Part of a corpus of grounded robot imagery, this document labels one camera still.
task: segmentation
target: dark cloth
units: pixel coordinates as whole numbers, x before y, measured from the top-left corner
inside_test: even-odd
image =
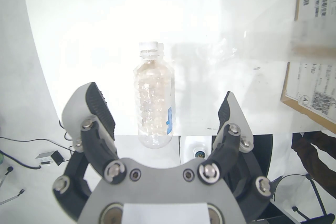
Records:
[[[298,138],[293,135],[292,149],[298,154],[304,168],[326,192],[336,199],[336,172],[330,170],[319,158],[316,145],[320,150],[327,152],[336,159],[336,138],[321,131],[308,133]]]

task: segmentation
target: white backdrop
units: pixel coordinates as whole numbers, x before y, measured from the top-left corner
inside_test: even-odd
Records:
[[[95,81],[117,123],[135,135],[138,43],[157,40],[175,68],[175,135],[213,135],[227,91],[254,134],[318,129],[279,102],[295,0],[26,0],[56,111]]]

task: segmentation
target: white bottle cap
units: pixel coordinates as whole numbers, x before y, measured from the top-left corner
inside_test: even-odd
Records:
[[[139,43],[139,51],[147,51],[146,55],[157,55],[159,49],[159,43],[156,41],[152,42],[140,42]]]

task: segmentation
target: clear plastic bottle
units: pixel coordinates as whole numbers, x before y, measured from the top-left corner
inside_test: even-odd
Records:
[[[171,72],[157,59],[157,42],[143,42],[139,48],[142,61],[134,69],[138,136],[144,146],[158,149],[173,136]]]
[[[176,111],[176,104],[175,104],[175,71],[174,68],[164,60],[164,45],[163,43],[159,43],[159,57],[158,57],[158,61],[163,64],[164,66],[166,66],[170,73],[171,73],[171,86],[170,86],[170,100],[171,100],[171,113],[172,113],[172,117],[173,117],[173,123],[175,123],[176,120],[176,115],[175,115],[175,111]]]

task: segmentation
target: screw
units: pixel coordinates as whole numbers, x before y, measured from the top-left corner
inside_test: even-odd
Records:
[[[220,178],[220,173],[221,172],[215,163],[206,164],[205,166],[200,164],[198,166],[198,177],[206,184],[216,183]]]
[[[195,174],[191,169],[186,169],[183,171],[183,178],[186,182],[192,182],[195,177]]]
[[[84,149],[83,149],[83,144],[82,144],[82,140],[80,139],[80,138],[78,138],[78,139],[76,139],[75,141],[74,141],[74,148],[75,148],[75,150],[77,151],[77,152],[80,152],[80,153],[82,153],[83,151],[84,151]]]
[[[105,167],[104,179],[111,183],[113,181],[113,178],[119,176],[119,174],[124,173],[125,171],[125,165],[119,160],[114,160]],[[125,175],[123,175],[121,178],[122,179],[119,182],[121,182],[125,178]]]
[[[53,184],[53,189],[58,191],[60,194],[66,192],[70,185],[70,178],[68,176],[60,176],[58,177]]]
[[[271,189],[269,181],[261,180],[259,182],[259,188],[261,189],[262,192],[266,192],[267,190],[269,191]]]
[[[241,143],[245,146],[245,147],[250,147],[250,142],[249,141],[247,141],[246,139],[244,139],[244,138],[241,138]]]
[[[65,189],[66,187],[66,181],[63,179],[59,179],[54,183],[54,189],[56,191],[61,191],[62,189]]]
[[[215,177],[216,176],[216,170],[215,170],[215,168],[212,165],[210,165],[210,164],[205,165],[205,167],[204,167],[204,175],[206,177],[209,177],[209,178]]]
[[[108,175],[111,178],[117,177],[120,173],[120,167],[118,164],[113,164],[110,166],[110,168],[107,170]]]
[[[133,169],[129,175],[129,178],[133,181],[136,182],[140,179],[141,177],[141,171],[139,169]]]
[[[236,124],[230,124],[229,127],[230,131],[233,132],[235,135],[239,133],[239,127]]]
[[[82,128],[91,128],[93,125],[93,122],[91,119],[85,119],[83,122],[82,122]]]
[[[262,196],[271,197],[271,185],[268,178],[263,176],[258,177],[255,181],[255,186]]]

